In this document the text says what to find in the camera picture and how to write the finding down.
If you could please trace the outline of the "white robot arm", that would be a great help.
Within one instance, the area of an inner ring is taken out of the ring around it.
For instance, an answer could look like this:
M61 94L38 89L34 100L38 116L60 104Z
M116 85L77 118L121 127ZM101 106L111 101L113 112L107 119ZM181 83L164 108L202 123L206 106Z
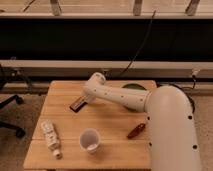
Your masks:
M86 101L101 98L147 113L151 171L202 171L193 109L182 90L117 88L105 82L104 75L94 73L83 86Z

